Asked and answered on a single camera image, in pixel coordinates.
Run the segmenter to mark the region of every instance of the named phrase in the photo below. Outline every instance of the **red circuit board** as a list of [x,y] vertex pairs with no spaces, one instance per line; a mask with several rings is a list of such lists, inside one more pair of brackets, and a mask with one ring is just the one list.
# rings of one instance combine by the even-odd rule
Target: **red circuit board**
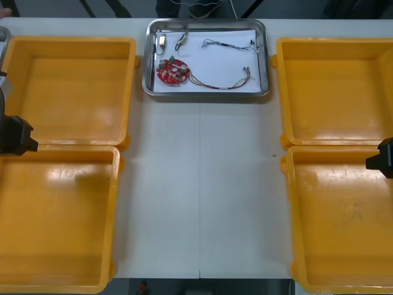
[[[164,60],[165,66],[157,67],[157,76],[160,78],[161,81],[167,84],[180,84],[185,82],[190,75],[190,68],[181,60],[173,60],[172,63],[169,60]],[[181,66],[185,65],[187,70],[185,73],[182,73]]]

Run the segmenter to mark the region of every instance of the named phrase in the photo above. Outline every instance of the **table surface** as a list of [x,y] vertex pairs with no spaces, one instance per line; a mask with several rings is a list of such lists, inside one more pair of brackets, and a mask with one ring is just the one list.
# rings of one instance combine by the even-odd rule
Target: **table surface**
[[[7,18],[13,35],[129,36],[143,55],[151,19]],[[391,20],[261,20],[284,36],[393,37]],[[275,72],[264,103],[159,103],[136,74],[122,155],[118,277],[289,278],[292,260]]]

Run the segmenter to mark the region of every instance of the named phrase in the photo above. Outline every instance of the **yellow bin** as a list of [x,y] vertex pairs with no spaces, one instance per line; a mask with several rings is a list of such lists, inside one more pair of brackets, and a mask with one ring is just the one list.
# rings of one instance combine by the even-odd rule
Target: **yellow bin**
[[136,44],[122,37],[14,37],[2,70],[14,90],[6,114],[39,144],[125,148]]
[[393,136],[393,39],[282,38],[273,66],[284,149]]
[[393,293],[393,181],[376,147],[294,146],[286,176],[294,263],[309,293]]
[[39,146],[0,167],[0,293],[103,290],[113,276],[119,151]]

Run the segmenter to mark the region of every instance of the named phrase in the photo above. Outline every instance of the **person's foot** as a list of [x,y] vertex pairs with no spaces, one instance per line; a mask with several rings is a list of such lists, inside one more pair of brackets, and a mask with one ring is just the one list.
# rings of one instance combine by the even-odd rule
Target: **person's foot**
[[206,18],[221,6],[221,0],[200,0],[189,9],[192,18]]

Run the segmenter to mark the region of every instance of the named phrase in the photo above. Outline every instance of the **metal tray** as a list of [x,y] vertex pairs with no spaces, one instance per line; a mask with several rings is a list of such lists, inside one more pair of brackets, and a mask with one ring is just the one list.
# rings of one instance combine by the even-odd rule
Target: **metal tray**
[[[157,55],[155,53],[155,44],[157,43],[157,33],[245,30],[255,30],[256,32],[255,41],[259,49],[260,92],[155,92],[153,90],[154,79],[156,78],[155,60]],[[242,98],[250,98],[266,95],[270,89],[270,78],[265,26],[257,20],[154,20],[148,25],[146,32],[142,86],[146,93],[156,96],[241,96]]]

